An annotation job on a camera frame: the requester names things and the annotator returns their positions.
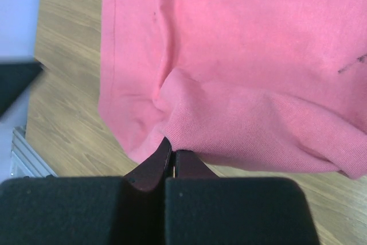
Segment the aluminium front rail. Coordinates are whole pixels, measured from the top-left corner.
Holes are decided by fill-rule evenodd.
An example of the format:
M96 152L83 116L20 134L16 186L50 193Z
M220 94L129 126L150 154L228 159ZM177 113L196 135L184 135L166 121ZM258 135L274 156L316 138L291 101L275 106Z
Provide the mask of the aluminium front rail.
M28 144L25 134L24 127L13 128L10 176L12 178L57 177L52 168Z

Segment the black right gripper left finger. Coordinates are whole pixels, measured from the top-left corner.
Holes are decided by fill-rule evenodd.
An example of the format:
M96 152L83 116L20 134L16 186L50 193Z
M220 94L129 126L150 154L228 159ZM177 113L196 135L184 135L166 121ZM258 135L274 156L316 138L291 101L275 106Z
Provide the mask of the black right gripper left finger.
M123 178L142 192L154 190L170 174L171 143L164 138L156 151Z

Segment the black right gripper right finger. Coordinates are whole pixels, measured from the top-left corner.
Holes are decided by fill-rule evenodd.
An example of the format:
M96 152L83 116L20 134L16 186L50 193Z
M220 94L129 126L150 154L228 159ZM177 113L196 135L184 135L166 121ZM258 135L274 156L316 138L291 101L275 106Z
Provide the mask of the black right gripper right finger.
M193 151L176 151L174 167L178 178L218 178Z

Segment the salmon pink t-shirt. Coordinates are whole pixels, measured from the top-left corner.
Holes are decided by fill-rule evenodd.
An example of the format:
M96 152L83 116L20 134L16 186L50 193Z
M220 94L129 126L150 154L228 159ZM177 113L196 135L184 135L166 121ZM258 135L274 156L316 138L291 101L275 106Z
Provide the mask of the salmon pink t-shirt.
M99 112L244 170L366 175L366 0L102 0Z

